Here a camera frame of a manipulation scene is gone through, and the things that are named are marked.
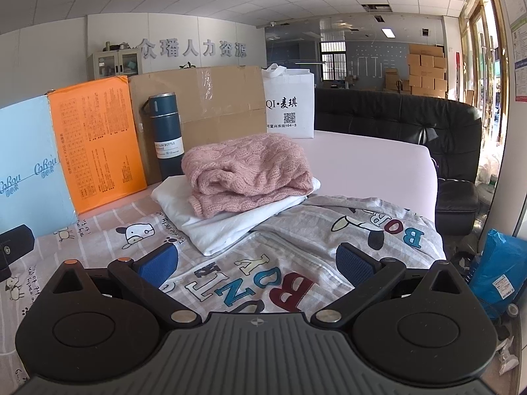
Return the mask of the orange printed box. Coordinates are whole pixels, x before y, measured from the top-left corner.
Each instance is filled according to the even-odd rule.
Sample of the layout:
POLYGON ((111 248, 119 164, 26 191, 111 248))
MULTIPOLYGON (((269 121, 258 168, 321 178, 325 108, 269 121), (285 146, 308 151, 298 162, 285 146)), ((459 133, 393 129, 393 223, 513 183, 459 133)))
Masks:
POLYGON ((92 80, 46 96, 77 213, 147 188, 126 77, 92 80))

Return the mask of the stacked cardboard boxes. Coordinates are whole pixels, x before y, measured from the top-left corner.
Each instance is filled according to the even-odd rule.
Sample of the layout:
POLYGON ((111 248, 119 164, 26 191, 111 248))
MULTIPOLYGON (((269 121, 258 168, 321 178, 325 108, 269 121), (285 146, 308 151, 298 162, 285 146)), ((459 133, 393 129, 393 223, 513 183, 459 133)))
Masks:
POLYGON ((406 62, 406 79, 395 68, 385 69, 385 91, 441 99, 447 96, 447 59, 441 46, 410 44, 406 62))

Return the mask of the blue plastic parcel bag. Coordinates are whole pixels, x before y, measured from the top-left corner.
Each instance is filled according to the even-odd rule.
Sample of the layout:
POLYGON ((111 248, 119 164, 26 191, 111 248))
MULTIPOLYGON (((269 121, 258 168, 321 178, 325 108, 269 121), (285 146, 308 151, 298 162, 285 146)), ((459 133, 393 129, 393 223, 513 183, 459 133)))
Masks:
POLYGON ((473 269, 469 287, 488 317, 498 320, 526 281, 526 241, 489 230, 473 269))

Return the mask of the dark blue thermos bottle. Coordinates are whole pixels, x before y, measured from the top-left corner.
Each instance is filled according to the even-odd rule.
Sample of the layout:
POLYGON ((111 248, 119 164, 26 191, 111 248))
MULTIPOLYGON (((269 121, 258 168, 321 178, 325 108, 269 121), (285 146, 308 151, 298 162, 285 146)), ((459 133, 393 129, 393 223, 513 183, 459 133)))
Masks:
POLYGON ((173 92, 151 95, 142 108, 153 127, 153 146, 162 180, 181 176, 185 153, 177 97, 173 92))

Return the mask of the white shopping bag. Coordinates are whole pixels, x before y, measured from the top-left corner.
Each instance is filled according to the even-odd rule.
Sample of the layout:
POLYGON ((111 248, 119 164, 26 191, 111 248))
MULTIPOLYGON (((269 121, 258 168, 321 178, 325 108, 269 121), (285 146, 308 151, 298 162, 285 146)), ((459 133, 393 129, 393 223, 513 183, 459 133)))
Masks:
POLYGON ((295 139, 315 136, 315 75, 277 63, 262 70, 268 133, 295 139))

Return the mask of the grey glass door cabinet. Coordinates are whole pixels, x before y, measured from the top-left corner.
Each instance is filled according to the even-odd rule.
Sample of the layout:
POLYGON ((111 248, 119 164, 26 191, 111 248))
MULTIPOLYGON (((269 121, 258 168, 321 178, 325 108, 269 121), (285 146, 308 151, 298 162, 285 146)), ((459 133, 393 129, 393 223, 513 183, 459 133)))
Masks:
POLYGON ((95 52, 88 58, 90 80, 114 76, 130 77, 142 73, 142 56, 138 49, 95 52))

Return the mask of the white folded garment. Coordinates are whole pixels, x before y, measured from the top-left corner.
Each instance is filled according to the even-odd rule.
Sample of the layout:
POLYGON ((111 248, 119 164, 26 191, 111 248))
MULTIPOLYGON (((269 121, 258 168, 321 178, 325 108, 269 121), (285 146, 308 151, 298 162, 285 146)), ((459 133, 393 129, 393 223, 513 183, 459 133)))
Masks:
POLYGON ((191 187, 184 176, 168 177, 151 193, 151 198, 176 229, 182 231, 204 256, 227 250, 257 225, 307 199, 307 195, 290 196, 253 210, 221 212, 205 219, 194 213, 188 202, 190 196, 191 187))

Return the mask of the black leather sofa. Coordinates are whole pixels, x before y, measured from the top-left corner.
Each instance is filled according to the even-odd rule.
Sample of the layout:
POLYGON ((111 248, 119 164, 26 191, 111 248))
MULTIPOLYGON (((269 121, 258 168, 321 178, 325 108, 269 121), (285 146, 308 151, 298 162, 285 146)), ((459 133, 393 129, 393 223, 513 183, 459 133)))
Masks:
POLYGON ((482 117, 445 98, 352 89, 315 90, 315 128, 428 148, 438 176, 435 223, 442 235, 473 230, 482 117))

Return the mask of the brown cardboard box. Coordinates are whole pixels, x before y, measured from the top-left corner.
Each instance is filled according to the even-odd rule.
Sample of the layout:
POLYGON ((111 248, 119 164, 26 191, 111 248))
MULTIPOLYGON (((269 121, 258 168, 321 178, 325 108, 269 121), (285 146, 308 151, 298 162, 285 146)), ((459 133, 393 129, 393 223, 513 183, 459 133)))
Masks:
POLYGON ((147 184, 162 180, 151 118, 142 111, 149 97, 176 96, 186 151, 267 131, 264 84, 258 66, 171 69, 132 76, 129 93, 147 184))

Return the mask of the pink knitted sweater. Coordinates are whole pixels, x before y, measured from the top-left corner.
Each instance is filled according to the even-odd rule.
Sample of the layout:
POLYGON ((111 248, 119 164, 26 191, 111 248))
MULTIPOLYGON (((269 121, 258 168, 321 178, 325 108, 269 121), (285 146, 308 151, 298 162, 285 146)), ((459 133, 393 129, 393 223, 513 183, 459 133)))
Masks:
POLYGON ((301 146, 281 134, 258 134, 200 145, 187 152, 182 170, 195 214, 209 219, 240 213, 293 196, 310 195, 314 180, 301 146))

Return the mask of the light blue Cobou box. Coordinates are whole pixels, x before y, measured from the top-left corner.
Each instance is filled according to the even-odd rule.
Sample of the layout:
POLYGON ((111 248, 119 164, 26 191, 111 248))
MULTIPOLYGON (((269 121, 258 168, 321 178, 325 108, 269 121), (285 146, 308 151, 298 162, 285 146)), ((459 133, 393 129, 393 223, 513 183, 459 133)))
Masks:
POLYGON ((39 237, 75 223, 47 97, 1 109, 0 123, 1 230, 26 225, 39 237))

